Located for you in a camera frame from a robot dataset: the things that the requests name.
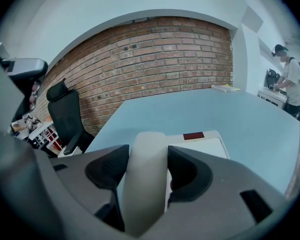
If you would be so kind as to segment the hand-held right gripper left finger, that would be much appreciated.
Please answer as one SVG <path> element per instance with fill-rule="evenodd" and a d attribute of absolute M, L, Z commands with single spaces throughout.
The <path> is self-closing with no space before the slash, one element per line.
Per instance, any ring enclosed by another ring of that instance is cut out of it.
<path fill-rule="evenodd" d="M 65 188 L 93 216 L 124 232 L 117 188 L 126 172 L 129 145 L 52 158 L 56 174 Z"/>

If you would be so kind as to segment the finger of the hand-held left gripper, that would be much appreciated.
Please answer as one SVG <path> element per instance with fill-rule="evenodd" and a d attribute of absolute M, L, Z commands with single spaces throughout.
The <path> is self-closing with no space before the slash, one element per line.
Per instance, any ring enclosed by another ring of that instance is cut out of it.
<path fill-rule="evenodd" d="M 7 76 L 13 81 L 36 81 L 44 76 L 48 70 L 48 64 L 39 58 L 2 58 L 0 65 Z"/>

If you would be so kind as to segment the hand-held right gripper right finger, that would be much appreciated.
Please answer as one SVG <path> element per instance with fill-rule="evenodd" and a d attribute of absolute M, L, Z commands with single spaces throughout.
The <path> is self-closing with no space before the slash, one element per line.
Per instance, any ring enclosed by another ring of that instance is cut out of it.
<path fill-rule="evenodd" d="M 168 170 L 166 227 L 253 227 L 287 203 L 273 186 L 230 159 L 169 146 Z"/>

